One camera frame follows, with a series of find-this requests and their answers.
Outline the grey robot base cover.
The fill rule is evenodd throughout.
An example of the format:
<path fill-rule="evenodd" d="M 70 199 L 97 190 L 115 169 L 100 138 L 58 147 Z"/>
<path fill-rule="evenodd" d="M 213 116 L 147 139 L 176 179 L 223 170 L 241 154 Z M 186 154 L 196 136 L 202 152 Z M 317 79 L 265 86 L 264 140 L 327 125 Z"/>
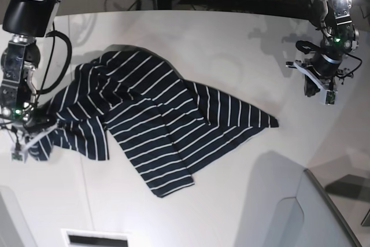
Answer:
<path fill-rule="evenodd" d="M 360 246 L 314 174 L 276 152 L 255 161 L 234 246 Z"/>
<path fill-rule="evenodd" d="M 37 246 L 12 189 L 1 186 L 1 246 Z"/>

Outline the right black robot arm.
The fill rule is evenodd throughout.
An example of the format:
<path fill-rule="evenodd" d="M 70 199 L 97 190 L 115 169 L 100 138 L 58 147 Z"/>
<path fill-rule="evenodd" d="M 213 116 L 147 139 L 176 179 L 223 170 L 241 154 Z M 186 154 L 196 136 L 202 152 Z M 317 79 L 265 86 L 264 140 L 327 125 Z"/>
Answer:
<path fill-rule="evenodd" d="M 70 39 L 54 29 L 53 22 L 61 0 L 10 0 L 2 28 L 12 35 L 1 55 L 1 128 L 22 131 L 25 144 L 16 141 L 12 160 L 25 162 L 29 150 L 57 127 L 53 116 L 44 116 L 37 108 L 41 95 L 53 91 L 63 80 L 72 59 Z M 36 88 L 33 75 L 40 63 L 37 38 L 59 38 L 66 44 L 67 55 L 60 75 L 48 87 Z"/>

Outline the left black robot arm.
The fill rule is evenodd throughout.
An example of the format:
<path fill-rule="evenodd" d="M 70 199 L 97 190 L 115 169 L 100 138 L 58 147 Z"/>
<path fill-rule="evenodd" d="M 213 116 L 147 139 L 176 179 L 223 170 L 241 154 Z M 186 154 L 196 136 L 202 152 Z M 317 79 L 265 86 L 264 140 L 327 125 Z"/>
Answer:
<path fill-rule="evenodd" d="M 337 99 L 335 79 L 352 78 L 358 69 L 340 68 L 344 57 L 353 58 L 358 48 L 358 30 L 350 17 L 352 0 L 313 0 L 314 26 L 323 35 L 320 45 L 299 40 L 298 51 L 310 57 L 287 62 L 286 67 L 300 71 L 305 77 L 304 93 L 316 94 L 324 105 L 334 105 Z"/>

